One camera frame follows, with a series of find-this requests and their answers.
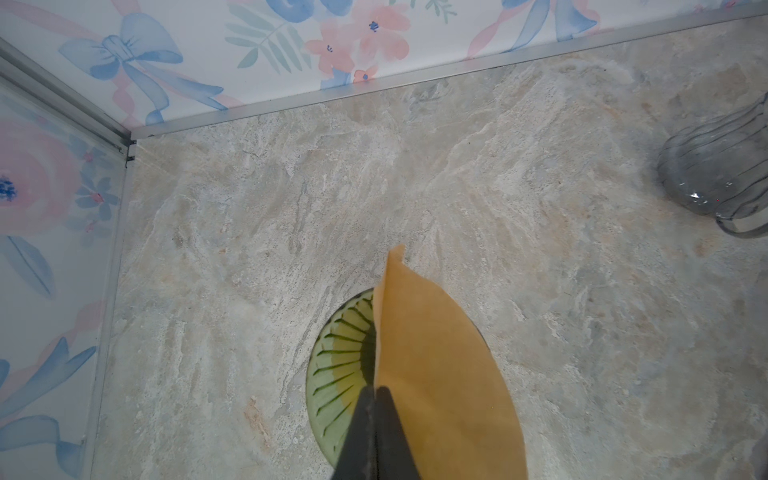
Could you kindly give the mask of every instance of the stone textured surface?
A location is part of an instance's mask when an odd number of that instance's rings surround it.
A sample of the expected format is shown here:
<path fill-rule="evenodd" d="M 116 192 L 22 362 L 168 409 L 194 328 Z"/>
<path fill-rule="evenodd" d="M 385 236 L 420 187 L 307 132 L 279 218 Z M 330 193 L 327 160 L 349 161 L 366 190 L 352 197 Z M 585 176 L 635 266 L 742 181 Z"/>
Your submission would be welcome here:
<path fill-rule="evenodd" d="M 304 406 L 386 251 L 485 335 L 531 479 L 765 478 L 768 239 L 671 203 L 768 90 L 768 18 L 140 142 L 95 478 L 328 478 Z"/>

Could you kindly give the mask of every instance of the mug handle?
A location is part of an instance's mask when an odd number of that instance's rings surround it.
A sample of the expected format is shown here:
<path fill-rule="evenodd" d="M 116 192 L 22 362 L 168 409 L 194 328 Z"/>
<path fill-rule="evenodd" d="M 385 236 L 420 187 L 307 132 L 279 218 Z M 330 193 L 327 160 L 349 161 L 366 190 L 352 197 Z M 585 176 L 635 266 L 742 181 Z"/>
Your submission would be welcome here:
<path fill-rule="evenodd" d="M 720 227 L 720 229 L 728 233 L 729 235 L 733 235 L 734 237 L 738 238 L 757 238 L 757 237 L 763 237 L 765 235 L 768 235 L 768 223 L 765 223 L 764 225 L 761 225 L 760 227 L 754 228 L 752 230 L 748 230 L 746 232 L 737 232 L 733 229 L 735 225 L 733 225 L 733 221 L 729 219 L 723 219 L 723 218 L 715 218 L 715 221 L 717 222 L 717 226 Z"/>

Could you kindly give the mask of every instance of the floral wall panel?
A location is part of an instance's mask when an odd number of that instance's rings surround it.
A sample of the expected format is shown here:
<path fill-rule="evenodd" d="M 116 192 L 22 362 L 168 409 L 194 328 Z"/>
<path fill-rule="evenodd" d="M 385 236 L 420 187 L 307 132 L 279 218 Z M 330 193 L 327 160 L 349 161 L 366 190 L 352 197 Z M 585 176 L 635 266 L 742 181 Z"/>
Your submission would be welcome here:
<path fill-rule="evenodd" d="M 128 128 L 759 0 L 0 0 Z"/>
<path fill-rule="evenodd" d="M 0 478 L 79 478 L 124 162 L 0 88 Z"/>

